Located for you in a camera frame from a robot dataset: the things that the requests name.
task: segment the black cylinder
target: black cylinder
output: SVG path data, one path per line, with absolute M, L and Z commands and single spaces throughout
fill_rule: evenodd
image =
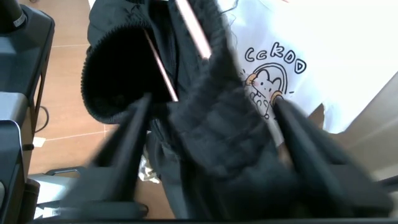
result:
M 25 20 L 17 0 L 0 0 L 0 34 L 17 30 Z

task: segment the white fabric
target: white fabric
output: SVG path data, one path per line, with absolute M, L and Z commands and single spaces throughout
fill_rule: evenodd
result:
M 235 0 L 218 2 L 225 11 Z M 277 90 L 307 115 L 323 103 L 323 128 L 344 131 L 398 71 L 397 6 L 398 1 L 239 0 L 225 15 L 260 114 L 275 123 L 268 105 Z

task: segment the black fabric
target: black fabric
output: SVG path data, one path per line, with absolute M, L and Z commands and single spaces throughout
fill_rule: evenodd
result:
M 297 204 L 302 183 L 279 162 L 266 123 L 246 98 L 216 3 L 189 3 L 211 46 L 209 61 L 200 58 L 175 1 L 96 0 L 81 80 L 88 112 L 102 123 L 119 123 L 144 93 L 153 94 L 147 150 L 177 218 L 311 217 Z

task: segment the cartoon print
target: cartoon print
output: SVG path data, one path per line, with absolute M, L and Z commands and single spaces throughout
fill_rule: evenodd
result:
M 287 92 L 287 74 L 285 68 L 278 63 L 265 63 L 257 67 L 246 78 L 249 97 L 256 105 L 258 112 L 269 119 L 269 110 L 277 96 Z

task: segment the tile grout line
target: tile grout line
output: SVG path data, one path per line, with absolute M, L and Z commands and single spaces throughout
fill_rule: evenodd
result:
M 57 45 L 51 47 L 82 47 L 82 46 L 90 46 L 89 44 L 72 44 L 72 45 Z
M 67 139 L 67 138 L 74 138 L 74 137 L 80 137 L 80 136 L 86 136 L 86 135 L 91 135 L 91 134 L 99 134 L 99 133 L 103 133 L 104 131 L 98 131 L 95 133 L 87 133 L 87 134 L 77 134 L 74 136 L 67 136 L 67 137 L 62 137 L 62 138 L 55 138 L 55 139 L 46 139 L 46 141 L 53 141 L 53 140 L 59 140 L 59 139 Z

